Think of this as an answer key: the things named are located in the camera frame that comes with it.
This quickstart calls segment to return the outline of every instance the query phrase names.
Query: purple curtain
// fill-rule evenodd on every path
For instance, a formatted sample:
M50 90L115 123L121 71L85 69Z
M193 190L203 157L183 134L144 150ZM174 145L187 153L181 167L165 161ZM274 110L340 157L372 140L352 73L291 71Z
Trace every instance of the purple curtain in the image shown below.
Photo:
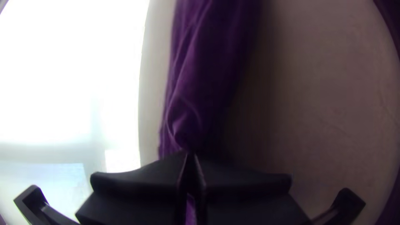
M159 157L207 148L255 37L260 0L177 0Z

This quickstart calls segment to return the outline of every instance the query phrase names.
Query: white wall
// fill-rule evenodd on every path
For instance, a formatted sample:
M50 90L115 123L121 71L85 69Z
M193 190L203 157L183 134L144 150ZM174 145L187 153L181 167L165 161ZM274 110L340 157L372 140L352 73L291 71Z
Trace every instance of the white wall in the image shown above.
M139 84L140 163L158 159L161 115L170 57L176 0L150 0L142 47Z

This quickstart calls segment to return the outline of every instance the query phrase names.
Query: beige wall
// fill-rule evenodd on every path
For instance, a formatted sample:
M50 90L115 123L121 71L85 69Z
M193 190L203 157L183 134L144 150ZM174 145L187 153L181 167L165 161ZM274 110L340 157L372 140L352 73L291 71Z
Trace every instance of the beige wall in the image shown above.
M150 0L149 3L139 78L139 149L142 166L158 159L158 130L164 106L175 1Z
M314 217L349 187L373 224L400 162L400 63L372 0L265 1L225 145L235 161L294 173Z

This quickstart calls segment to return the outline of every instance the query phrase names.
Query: black plastic part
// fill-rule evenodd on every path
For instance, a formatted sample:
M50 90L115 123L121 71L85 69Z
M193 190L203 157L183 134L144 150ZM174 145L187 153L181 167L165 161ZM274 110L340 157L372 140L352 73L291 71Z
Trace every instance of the black plastic part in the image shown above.
M302 225L309 218L288 195L288 174L239 169L195 156L200 225Z
M94 193L75 214L84 225L181 225L187 155L178 153L138 170L94 173Z
M14 203L32 225L76 225L75 221L51 208L42 190L32 185L14 199Z
M325 225L350 225L365 207L365 202L348 188L337 194L331 208L337 214Z
M76 213L82 225L183 225L187 194L198 225L349 225L365 206L345 188L311 221L288 194L291 176L239 169L178 153L141 169L95 173L94 192ZM78 225L49 206L31 186L15 204L33 225Z

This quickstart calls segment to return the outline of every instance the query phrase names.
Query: bright window light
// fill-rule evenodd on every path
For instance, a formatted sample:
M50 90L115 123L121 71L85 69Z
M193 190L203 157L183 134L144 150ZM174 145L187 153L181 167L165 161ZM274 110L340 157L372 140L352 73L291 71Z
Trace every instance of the bright window light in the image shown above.
M0 214L9 224L23 224L12 200L35 182L48 192L50 205L74 218L90 192L90 173L140 167L137 107L148 4L8 0L0 13L0 158L12 160L0 159ZM57 151L76 143L103 158L63 150L62 162L19 161L4 148Z

